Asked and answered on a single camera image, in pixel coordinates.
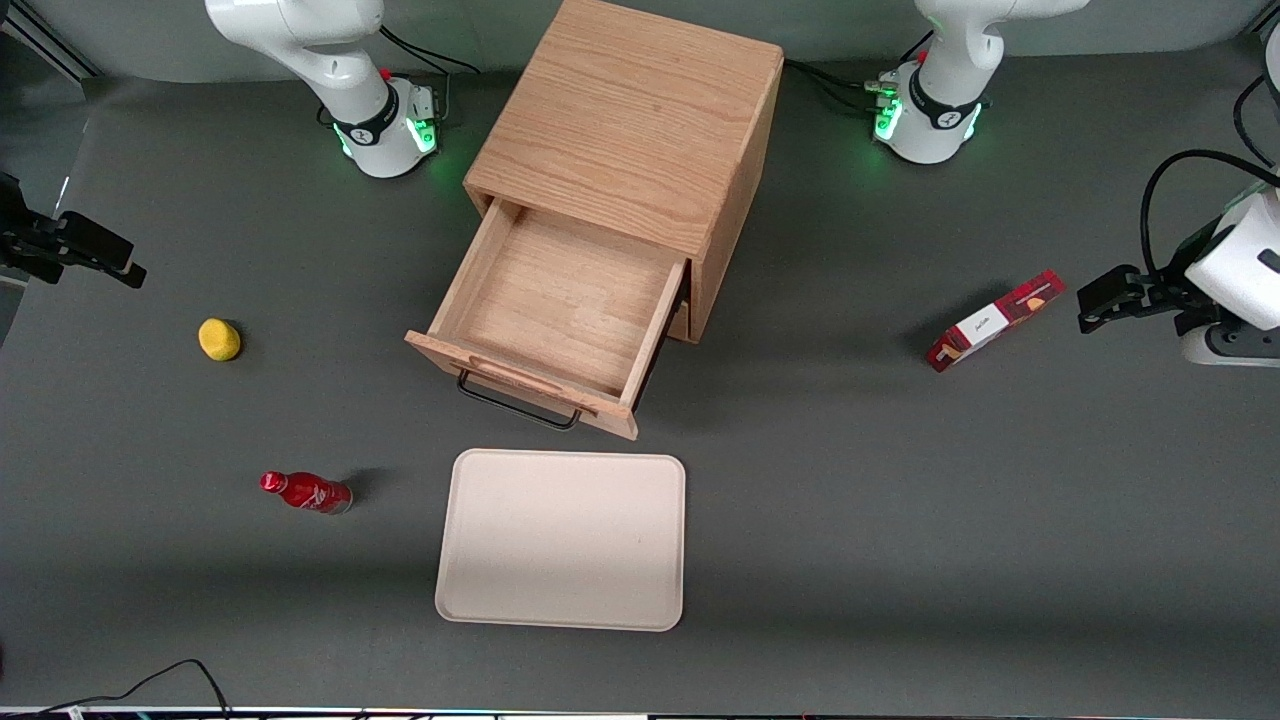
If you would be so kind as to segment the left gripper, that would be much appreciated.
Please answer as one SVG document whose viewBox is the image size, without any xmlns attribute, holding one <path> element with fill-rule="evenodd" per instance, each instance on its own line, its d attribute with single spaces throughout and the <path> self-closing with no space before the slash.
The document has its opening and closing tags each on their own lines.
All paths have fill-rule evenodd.
<svg viewBox="0 0 1280 720">
<path fill-rule="evenodd" d="M 1176 336 L 1216 323 L 1216 304 L 1261 331 L 1279 325 L 1279 196 L 1256 184 L 1228 206 L 1206 250 L 1188 266 L 1187 279 L 1212 300 L 1193 299 L 1184 277 L 1167 268 L 1143 272 L 1119 265 L 1098 278 L 1101 302 L 1078 315 L 1083 334 L 1121 319 L 1175 313 Z"/>
</svg>

